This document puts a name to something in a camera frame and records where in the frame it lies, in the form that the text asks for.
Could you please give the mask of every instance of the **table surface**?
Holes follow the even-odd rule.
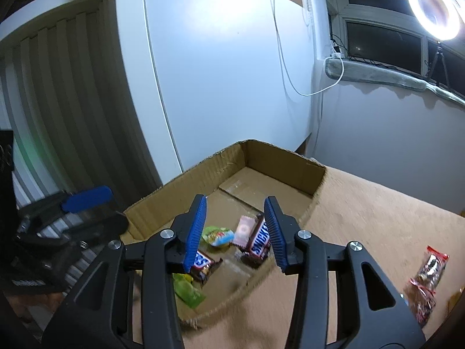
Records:
[[[333,168],[328,168],[314,202],[305,228],[335,244],[362,242],[399,292],[420,268],[426,246],[450,255],[437,288],[436,308],[424,328],[430,337],[445,318],[448,299],[465,285],[465,219]],[[296,285],[297,276],[285,276],[276,267],[216,325],[186,333],[185,347],[284,348]],[[336,337],[335,297],[335,280],[330,277],[328,342]],[[134,332],[135,338],[140,335],[140,330]]]

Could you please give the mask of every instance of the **white wall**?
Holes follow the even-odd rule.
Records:
[[[341,82],[325,92],[313,156],[449,211],[465,208],[465,109],[430,91]]]

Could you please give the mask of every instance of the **window sill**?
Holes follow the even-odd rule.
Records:
[[[378,68],[374,65],[351,60],[344,60],[344,69],[344,75],[341,78],[343,81],[398,86],[404,89],[413,90],[414,92],[425,92],[426,90],[431,90],[438,97],[448,99],[449,101],[465,107],[465,99],[463,97],[459,97],[454,93],[427,83],[425,80],[417,79],[405,73]],[[326,60],[325,73],[329,78],[334,80],[339,79],[341,71],[342,66],[339,59]]]

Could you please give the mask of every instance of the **silver screw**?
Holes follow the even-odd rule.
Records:
[[[164,229],[160,232],[160,236],[163,239],[171,239],[174,236],[174,231],[172,229]]]
[[[112,240],[108,243],[108,247],[110,249],[119,249],[121,247],[121,241],[119,240]]]
[[[361,251],[363,249],[362,244],[360,244],[358,241],[351,241],[349,247],[355,252]]]
[[[306,229],[301,229],[299,232],[297,232],[297,235],[301,238],[301,239],[310,239],[312,237],[312,234],[307,231]]]

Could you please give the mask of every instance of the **red candy wrapper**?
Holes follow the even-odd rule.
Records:
[[[448,260],[449,255],[427,247],[424,264],[404,288],[404,298],[421,327],[426,325],[436,306],[434,290],[441,280]]]

